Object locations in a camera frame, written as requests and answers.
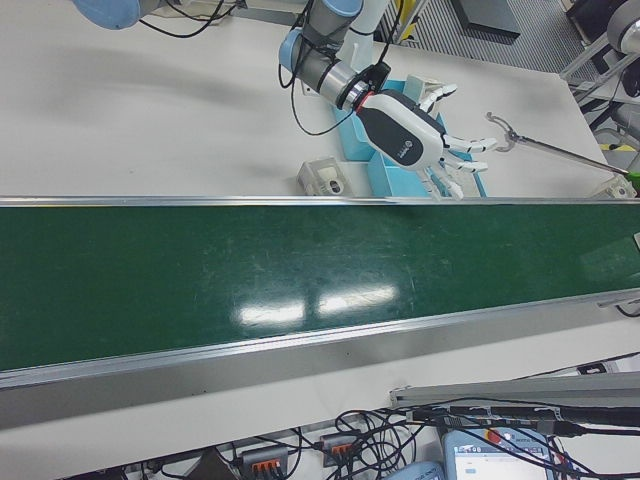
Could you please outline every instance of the gray floor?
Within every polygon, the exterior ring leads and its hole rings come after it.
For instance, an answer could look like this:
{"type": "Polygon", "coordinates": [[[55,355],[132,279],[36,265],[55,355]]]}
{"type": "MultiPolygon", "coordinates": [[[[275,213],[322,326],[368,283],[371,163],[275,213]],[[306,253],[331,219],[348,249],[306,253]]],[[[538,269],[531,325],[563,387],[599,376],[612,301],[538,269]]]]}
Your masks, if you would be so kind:
{"type": "MultiPolygon", "coordinates": [[[[507,0],[522,34],[514,41],[500,35],[463,29],[451,0],[431,0],[407,46],[474,58],[503,65],[560,72],[583,50],[580,35],[567,18],[560,0],[507,0]]],[[[394,12],[385,15],[388,31],[394,12]]],[[[597,74],[589,64],[576,77],[597,74]]]]}

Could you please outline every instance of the metal rod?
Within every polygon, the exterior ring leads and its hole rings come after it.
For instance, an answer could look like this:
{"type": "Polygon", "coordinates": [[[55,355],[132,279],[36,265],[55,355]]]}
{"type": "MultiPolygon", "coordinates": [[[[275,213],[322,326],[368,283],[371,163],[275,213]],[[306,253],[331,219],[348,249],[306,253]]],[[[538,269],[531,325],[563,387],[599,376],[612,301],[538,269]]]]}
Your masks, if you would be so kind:
{"type": "Polygon", "coordinates": [[[617,173],[619,175],[627,175],[629,173],[626,170],[623,170],[622,168],[614,167],[612,165],[607,165],[606,163],[596,162],[595,160],[591,160],[590,158],[587,158],[583,155],[578,155],[577,153],[570,152],[569,150],[565,150],[563,148],[556,147],[554,145],[549,145],[548,143],[540,142],[538,140],[534,140],[529,137],[519,135],[517,138],[517,141],[525,145],[532,144],[532,145],[535,145],[536,147],[544,148],[554,153],[559,153],[569,158],[570,160],[575,160],[576,162],[580,162],[585,165],[589,165],[591,167],[599,168],[601,170],[617,173]]]}
{"type": "Polygon", "coordinates": [[[580,91],[579,93],[576,93],[575,95],[576,102],[580,103],[582,100],[584,100],[593,92],[595,92],[597,89],[599,89],[601,86],[603,86],[607,82],[607,80],[617,75],[619,72],[622,72],[622,70],[627,68],[633,62],[635,62],[638,58],[640,58],[640,54],[627,55],[626,57],[624,57],[622,60],[616,63],[613,67],[611,67],[605,73],[599,75],[598,78],[596,78],[593,81],[593,84],[589,88],[587,88],[587,90],[585,90],[584,92],[580,91]]]}
{"type": "Polygon", "coordinates": [[[564,69],[560,72],[560,78],[563,80],[567,80],[573,73],[578,70],[582,65],[587,63],[591,57],[593,57],[596,53],[602,50],[604,47],[609,45],[609,40],[607,39],[607,34],[603,33],[600,37],[589,45],[584,52],[578,55],[573,62],[564,67],[564,69]]]}

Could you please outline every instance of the blue box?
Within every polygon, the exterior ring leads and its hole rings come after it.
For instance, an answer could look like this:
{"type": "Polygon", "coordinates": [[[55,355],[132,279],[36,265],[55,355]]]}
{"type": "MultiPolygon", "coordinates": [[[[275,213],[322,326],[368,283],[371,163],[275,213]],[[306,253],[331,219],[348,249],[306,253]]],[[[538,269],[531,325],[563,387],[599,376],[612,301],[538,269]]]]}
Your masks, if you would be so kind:
{"type": "Polygon", "coordinates": [[[369,184],[376,197],[428,197],[415,172],[398,167],[387,157],[375,152],[369,165],[369,184]]]}
{"type": "MultiPolygon", "coordinates": [[[[404,84],[405,82],[402,80],[387,80],[383,88],[402,92],[404,84]]],[[[336,120],[341,121],[348,115],[348,112],[334,108],[334,114],[336,120]]],[[[441,115],[438,115],[437,121],[446,129],[441,115]]],[[[351,115],[347,120],[338,125],[338,132],[340,133],[342,150],[346,160],[369,162],[369,165],[367,165],[367,173],[374,196],[429,197],[424,185],[415,172],[397,166],[389,158],[374,150],[367,141],[364,126],[358,117],[351,115]]],[[[471,155],[468,153],[451,152],[451,154],[467,162],[472,160],[471,155]]],[[[480,177],[477,173],[474,173],[473,176],[480,196],[486,197],[480,177]]],[[[442,196],[450,196],[444,185],[442,185],[436,177],[432,177],[432,179],[442,196]]]]}

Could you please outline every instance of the plug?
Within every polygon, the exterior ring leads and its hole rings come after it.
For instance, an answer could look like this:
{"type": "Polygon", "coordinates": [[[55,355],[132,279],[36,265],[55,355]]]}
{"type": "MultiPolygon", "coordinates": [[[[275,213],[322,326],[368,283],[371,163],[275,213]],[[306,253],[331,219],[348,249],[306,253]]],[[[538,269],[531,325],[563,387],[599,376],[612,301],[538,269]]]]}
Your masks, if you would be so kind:
{"type": "Polygon", "coordinates": [[[263,479],[266,472],[272,476],[272,471],[287,474],[287,464],[289,452],[285,447],[264,447],[253,450],[246,450],[240,454],[240,472],[242,478],[246,479],[263,479]]]}
{"type": "Polygon", "coordinates": [[[336,465],[336,458],[341,458],[351,451],[353,442],[357,440],[360,430],[349,433],[332,433],[320,437],[321,449],[324,452],[322,459],[323,467],[333,467],[336,465]]]}

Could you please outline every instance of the green conveyor belt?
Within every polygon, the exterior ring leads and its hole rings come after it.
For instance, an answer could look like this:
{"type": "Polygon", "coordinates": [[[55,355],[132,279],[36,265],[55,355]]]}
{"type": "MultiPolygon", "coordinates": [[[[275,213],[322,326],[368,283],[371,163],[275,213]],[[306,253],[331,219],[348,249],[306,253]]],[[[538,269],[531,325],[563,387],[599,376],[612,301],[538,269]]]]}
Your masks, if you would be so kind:
{"type": "Polygon", "coordinates": [[[637,208],[0,208],[0,371],[638,288],[637,208]]]}

